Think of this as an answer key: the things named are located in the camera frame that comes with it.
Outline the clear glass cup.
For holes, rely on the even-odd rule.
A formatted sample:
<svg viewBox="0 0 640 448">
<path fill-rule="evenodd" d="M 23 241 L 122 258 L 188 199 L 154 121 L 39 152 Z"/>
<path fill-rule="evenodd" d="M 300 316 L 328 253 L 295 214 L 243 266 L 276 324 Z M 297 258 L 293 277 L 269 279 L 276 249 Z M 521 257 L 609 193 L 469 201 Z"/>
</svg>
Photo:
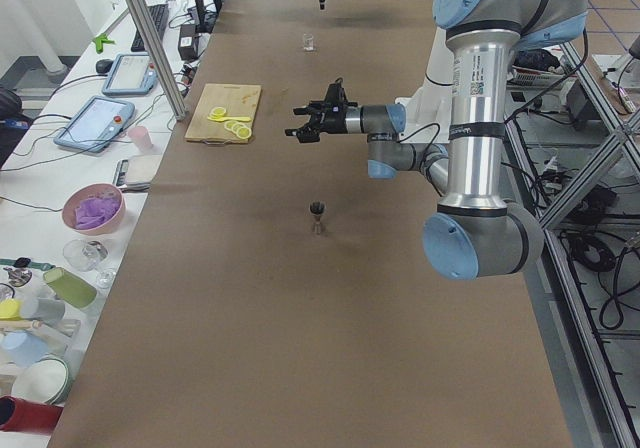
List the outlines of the clear glass cup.
<svg viewBox="0 0 640 448">
<path fill-rule="evenodd" d="M 302 35 L 302 48 L 305 52 L 314 52 L 316 50 L 315 38 L 313 34 L 304 33 Z"/>
</svg>

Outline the steel measuring jigger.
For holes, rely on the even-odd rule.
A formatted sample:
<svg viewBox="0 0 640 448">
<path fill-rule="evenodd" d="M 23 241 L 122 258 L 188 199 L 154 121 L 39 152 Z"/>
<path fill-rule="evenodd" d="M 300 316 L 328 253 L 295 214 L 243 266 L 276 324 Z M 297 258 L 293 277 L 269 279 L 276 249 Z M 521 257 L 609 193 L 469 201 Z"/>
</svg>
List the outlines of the steel measuring jigger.
<svg viewBox="0 0 640 448">
<path fill-rule="evenodd" d="M 322 217 L 325 212 L 326 205 L 321 201 L 314 201 L 309 205 L 309 211 L 313 217 L 312 230 L 316 235 L 321 235 L 324 232 L 324 225 Z"/>
</svg>

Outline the pink plastic cup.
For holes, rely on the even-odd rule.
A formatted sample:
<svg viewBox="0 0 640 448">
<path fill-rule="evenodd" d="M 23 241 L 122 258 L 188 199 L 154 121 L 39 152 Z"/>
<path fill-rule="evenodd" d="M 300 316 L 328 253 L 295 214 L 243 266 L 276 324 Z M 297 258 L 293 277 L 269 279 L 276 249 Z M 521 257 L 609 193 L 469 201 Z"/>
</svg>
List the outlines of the pink plastic cup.
<svg viewBox="0 0 640 448">
<path fill-rule="evenodd" d="M 128 129 L 127 135 L 140 152 L 146 153 L 153 149 L 153 142 L 146 127 L 132 126 Z"/>
</svg>

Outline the green tall cup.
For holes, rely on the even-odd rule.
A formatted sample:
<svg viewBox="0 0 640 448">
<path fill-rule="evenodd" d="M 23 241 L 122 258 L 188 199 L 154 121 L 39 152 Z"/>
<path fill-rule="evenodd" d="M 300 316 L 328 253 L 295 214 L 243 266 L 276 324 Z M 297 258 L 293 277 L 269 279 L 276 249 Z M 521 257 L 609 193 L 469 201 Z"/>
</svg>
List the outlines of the green tall cup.
<svg viewBox="0 0 640 448">
<path fill-rule="evenodd" d="M 45 271 L 43 280 L 60 299 L 75 308 L 85 309 L 96 300 L 96 289 L 64 268 L 54 267 Z"/>
</svg>

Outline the light blue cup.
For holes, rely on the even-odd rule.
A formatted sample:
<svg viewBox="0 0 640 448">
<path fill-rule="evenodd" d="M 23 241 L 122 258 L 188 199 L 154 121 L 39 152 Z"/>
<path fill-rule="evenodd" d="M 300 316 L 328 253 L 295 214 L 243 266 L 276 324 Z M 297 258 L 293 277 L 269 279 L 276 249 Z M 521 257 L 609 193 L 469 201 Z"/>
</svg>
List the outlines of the light blue cup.
<svg viewBox="0 0 640 448">
<path fill-rule="evenodd" d="M 1 341 L 1 348 L 20 367 L 28 367 L 49 353 L 49 346 L 38 336 L 27 331 L 12 331 Z"/>
</svg>

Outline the wooden cutting board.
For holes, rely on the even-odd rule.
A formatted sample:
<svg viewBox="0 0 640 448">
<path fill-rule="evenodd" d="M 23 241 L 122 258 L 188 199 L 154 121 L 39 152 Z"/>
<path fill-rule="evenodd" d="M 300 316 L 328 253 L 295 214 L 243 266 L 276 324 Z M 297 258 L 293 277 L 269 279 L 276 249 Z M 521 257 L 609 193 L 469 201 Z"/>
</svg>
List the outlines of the wooden cutting board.
<svg viewBox="0 0 640 448">
<path fill-rule="evenodd" d="M 184 139 L 214 145 L 249 143 L 261 93 L 260 85 L 205 84 Z"/>
</svg>

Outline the lemon slice near knife tip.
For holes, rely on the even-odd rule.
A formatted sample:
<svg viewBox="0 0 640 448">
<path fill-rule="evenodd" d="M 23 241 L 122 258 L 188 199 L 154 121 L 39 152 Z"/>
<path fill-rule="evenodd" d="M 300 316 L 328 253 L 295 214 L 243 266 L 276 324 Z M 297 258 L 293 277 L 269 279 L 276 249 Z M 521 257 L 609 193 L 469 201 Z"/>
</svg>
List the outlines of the lemon slice near knife tip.
<svg viewBox="0 0 640 448">
<path fill-rule="evenodd" d="M 209 113 L 210 119 L 220 119 L 223 118 L 227 113 L 227 110 L 224 107 L 214 107 Z"/>
</svg>

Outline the yellow plastic knife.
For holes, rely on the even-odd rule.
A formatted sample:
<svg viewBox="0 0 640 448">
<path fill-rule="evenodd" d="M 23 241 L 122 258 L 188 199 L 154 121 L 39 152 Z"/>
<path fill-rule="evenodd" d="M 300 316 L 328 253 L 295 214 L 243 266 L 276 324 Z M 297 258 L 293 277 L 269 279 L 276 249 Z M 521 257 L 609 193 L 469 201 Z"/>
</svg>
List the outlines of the yellow plastic knife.
<svg viewBox="0 0 640 448">
<path fill-rule="evenodd" d="M 215 122 L 225 122 L 225 121 L 238 121 L 238 122 L 250 122 L 252 121 L 251 117 L 247 116 L 207 116 L 207 119 Z"/>
</svg>

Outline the blue teach pendant far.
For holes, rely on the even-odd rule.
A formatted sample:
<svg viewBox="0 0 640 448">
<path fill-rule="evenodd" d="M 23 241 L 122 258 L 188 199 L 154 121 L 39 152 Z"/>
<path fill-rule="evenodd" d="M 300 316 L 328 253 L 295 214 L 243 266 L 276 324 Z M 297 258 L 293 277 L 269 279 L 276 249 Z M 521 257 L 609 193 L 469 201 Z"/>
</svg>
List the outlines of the blue teach pendant far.
<svg viewBox="0 0 640 448">
<path fill-rule="evenodd" d="M 148 53 L 122 53 L 116 56 L 102 87 L 108 97 L 148 94 L 158 76 Z"/>
</svg>

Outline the blue teach pendant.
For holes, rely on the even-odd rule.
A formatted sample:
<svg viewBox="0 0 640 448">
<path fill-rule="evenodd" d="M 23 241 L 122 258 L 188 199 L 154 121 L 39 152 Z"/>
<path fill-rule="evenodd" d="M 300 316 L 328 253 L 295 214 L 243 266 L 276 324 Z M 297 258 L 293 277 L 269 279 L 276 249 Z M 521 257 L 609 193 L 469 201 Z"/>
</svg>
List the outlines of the blue teach pendant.
<svg viewBox="0 0 640 448">
<path fill-rule="evenodd" d="M 131 102 L 92 97 L 54 138 L 54 144 L 68 150 L 100 153 L 132 121 Z"/>
<path fill-rule="evenodd" d="M 148 53 L 122 53 L 116 56 L 102 87 L 108 97 L 148 94 L 158 76 Z"/>
</svg>

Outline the blue teach pendant near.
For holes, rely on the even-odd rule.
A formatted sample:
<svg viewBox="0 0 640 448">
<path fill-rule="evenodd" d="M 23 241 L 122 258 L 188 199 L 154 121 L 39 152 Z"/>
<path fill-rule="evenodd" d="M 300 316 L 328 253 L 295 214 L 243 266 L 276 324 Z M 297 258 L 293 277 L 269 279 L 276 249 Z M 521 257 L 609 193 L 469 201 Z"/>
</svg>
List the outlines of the blue teach pendant near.
<svg viewBox="0 0 640 448">
<path fill-rule="evenodd" d="M 131 102 L 92 97 L 54 138 L 54 144 L 68 150 L 100 153 L 132 121 Z"/>
</svg>

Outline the pink bowl with purple cloth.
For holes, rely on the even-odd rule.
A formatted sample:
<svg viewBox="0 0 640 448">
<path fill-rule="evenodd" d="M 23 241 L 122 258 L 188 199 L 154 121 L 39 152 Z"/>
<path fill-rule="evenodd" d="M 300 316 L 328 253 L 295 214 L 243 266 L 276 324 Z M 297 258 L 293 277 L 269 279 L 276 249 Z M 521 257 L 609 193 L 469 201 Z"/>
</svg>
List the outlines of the pink bowl with purple cloth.
<svg viewBox="0 0 640 448">
<path fill-rule="evenodd" d="M 62 209 L 64 224 L 79 234 L 114 232 L 126 213 L 121 190 L 109 183 L 94 183 L 75 192 Z"/>
</svg>

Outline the clear wine glass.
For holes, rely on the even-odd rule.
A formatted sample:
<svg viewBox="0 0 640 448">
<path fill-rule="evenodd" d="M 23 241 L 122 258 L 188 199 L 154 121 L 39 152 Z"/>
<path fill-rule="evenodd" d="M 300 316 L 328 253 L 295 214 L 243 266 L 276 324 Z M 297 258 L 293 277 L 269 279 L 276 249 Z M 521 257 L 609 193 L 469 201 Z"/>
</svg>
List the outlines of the clear wine glass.
<svg viewBox="0 0 640 448">
<path fill-rule="evenodd" d="M 96 286 L 100 289 L 112 287 L 116 278 L 116 269 L 106 263 L 109 252 L 106 246 L 97 240 L 74 239 L 65 244 L 62 250 L 67 263 L 80 272 L 96 272 Z"/>
</svg>

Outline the white bowl green rim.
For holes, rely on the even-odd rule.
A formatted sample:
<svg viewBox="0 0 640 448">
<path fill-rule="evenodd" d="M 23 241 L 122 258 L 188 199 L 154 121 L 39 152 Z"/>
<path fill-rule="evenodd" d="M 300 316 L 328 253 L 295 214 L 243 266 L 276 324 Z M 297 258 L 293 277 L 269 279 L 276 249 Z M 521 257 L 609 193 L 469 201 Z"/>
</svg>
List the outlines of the white bowl green rim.
<svg viewBox="0 0 640 448">
<path fill-rule="evenodd" d="M 21 372 L 13 382 L 11 395 L 28 401 L 56 405 L 66 401 L 72 378 L 67 363 L 45 357 Z"/>
</svg>

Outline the red cylinder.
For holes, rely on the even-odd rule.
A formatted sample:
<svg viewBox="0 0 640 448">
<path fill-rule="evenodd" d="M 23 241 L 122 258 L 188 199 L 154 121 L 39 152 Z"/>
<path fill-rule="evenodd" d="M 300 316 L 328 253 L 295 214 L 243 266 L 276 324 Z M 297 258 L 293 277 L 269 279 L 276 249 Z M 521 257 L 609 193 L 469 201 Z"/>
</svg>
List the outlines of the red cylinder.
<svg viewBox="0 0 640 448">
<path fill-rule="evenodd" d="M 1 430 L 31 434 L 53 433 L 63 408 L 31 402 L 22 398 L 1 398 Z"/>
</svg>

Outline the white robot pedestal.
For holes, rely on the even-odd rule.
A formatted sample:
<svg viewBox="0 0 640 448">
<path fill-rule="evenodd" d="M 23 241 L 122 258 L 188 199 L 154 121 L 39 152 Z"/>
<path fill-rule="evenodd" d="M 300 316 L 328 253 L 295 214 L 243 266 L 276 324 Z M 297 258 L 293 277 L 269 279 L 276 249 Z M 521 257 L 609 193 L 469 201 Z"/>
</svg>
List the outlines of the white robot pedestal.
<svg viewBox="0 0 640 448">
<path fill-rule="evenodd" d="M 451 121 L 453 54 L 445 45 L 446 32 L 437 27 L 425 78 L 411 98 L 397 98 L 405 106 L 402 143 L 447 143 Z"/>
</svg>

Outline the aluminium frame post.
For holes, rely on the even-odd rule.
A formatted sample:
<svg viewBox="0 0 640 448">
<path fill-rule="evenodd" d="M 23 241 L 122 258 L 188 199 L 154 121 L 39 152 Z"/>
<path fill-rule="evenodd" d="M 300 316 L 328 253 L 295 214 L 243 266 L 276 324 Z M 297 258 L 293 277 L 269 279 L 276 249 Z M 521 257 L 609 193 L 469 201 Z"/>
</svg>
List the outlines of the aluminium frame post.
<svg viewBox="0 0 640 448">
<path fill-rule="evenodd" d="M 151 19 L 145 0 L 125 0 L 145 48 L 155 64 L 160 84 L 177 121 L 187 115 L 186 105 L 173 76 L 169 60 Z"/>
</svg>

